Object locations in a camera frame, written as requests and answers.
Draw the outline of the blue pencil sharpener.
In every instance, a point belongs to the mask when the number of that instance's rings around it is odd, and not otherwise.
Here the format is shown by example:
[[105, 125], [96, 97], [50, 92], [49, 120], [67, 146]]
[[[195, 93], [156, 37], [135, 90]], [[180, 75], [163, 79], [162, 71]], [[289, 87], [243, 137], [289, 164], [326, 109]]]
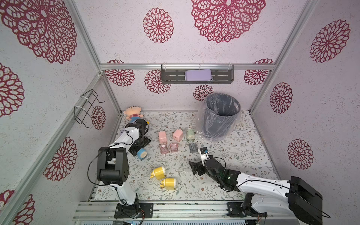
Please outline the blue pencil sharpener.
[[148, 153], [144, 148], [141, 148], [138, 152], [137, 152], [137, 157], [140, 160], [144, 160], [147, 157]]

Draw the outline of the grey sharpener shavings tray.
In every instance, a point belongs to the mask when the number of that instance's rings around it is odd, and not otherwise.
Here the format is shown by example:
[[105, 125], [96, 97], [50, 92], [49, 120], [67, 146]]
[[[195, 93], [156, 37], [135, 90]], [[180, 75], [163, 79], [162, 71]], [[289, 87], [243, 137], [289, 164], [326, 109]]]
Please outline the grey sharpener shavings tray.
[[198, 152], [198, 146], [197, 146], [196, 143], [190, 143], [188, 146], [189, 146], [190, 153], [197, 153]]

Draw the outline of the pink pencil sharpener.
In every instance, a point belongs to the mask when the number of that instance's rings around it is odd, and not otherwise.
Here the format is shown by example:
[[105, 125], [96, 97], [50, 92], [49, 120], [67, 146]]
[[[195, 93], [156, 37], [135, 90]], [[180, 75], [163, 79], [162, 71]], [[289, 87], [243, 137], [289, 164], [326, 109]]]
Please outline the pink pencil sharpener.
[[158, 138], [160, 143], [167, 143], [167, 134], [165, 131], [160, 131], [158, 133]]
[[174, 133], [173, 133], [173, 139], [177, 142], [182, 141], [184, 138], [184, 133], [181, 129], [177, 129]]

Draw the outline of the pink clear shavings tray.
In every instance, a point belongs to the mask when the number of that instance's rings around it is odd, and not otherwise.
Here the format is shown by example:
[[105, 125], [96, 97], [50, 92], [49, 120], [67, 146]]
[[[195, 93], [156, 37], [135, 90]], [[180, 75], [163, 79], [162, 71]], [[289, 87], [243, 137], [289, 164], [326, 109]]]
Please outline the pink clear shavings tray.
[[165, 155], [165, 154], [168, 154], [169, 153], [169, 149], [168, 149], [168, 146], [167, 146], [167, 143], [161, 143], [159, 145], [159, 148], [160, 148], [160, 153]]
[[170, 152], [171, 153], [176, 153], [179, 151], [179, 145], [177, 142], [172, 142], [170, 143]]

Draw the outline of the yellow pencil sharpener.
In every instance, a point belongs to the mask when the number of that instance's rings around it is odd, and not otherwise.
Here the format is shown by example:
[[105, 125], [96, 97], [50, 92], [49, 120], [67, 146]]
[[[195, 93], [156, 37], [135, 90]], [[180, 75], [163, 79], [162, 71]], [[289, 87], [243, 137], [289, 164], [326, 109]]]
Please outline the yellow pencil sharpener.
[[160, 188], [166, 190], [176, 190], [177, 180], [175, 178], [165, 178], [161, 181]]
[[155, 178], [158, 181], [166, 177], [166, 169], [164, 166], [160, 166], [151, 172], [150, 178]]

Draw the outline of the green pencil sharpener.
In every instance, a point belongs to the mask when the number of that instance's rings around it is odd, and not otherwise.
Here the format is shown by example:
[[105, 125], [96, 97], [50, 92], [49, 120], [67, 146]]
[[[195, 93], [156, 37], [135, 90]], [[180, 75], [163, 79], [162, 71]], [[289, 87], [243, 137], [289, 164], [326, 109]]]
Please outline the green pencil sharpener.
[[194, 142], [196, 139], [196, 132], [194, 129], [190, 128], [187, 130], [186, 139], [188, 142]]

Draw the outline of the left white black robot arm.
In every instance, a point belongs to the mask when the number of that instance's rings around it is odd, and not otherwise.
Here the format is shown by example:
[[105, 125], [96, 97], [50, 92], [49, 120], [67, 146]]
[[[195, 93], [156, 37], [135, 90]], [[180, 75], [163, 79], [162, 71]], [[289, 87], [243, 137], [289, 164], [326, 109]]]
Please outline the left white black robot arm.
[[127, 124], [115, 142], [101, 147], [90, 162], [97, 162], [96, 177], [103, 183], [101, 186], [113, 188], [119, 204], [128, 209], [140, 208], [138, 196], [127, 182], [130, 173], [128, 153], [135, 157], [142, 148], [151, 143], [145, 136], [148, 131], [149, 124], [144, 119]]

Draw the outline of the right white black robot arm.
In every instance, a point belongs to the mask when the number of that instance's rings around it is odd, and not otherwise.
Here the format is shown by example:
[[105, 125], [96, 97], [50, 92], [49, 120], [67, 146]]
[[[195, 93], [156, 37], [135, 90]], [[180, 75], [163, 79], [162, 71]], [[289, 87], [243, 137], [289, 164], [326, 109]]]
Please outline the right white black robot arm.
[[266, 219], [270, 212], [295, 216], [308, 225], [321, 225], [330, 215], [323, 211], [323, 196], [299, 177], [271, 180], [226, 169], [210, 156], [200, 162], [189, 162], [194, 175], [207, 174], [226, 192], [242, 192], [245, 198], [238, 210], [240, 216]]

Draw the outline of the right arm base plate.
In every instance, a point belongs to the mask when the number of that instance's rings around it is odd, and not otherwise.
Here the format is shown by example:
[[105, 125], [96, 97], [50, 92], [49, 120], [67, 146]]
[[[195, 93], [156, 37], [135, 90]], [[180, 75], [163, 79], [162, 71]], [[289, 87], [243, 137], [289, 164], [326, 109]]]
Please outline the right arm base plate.
[[228, 202], [227, 203], [228, 213], [227, 216], [231, 218], [266, 218], [268, 214], [266, 212], [259, 213], [253, 207], [251, 203], [245, 202]]

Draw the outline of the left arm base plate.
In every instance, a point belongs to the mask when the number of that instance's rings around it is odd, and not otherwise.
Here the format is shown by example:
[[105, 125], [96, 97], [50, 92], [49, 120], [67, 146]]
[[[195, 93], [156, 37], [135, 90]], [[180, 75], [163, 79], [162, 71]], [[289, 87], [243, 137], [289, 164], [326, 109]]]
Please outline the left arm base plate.
[[154, 212], [154, 204], [149, 202], [141, 202], [138, 199], [135, 200], [133, 205], [118, 203], [115, 209], [114, 218], [131, 218], [131, 219], [143, 219], [152, 218]]

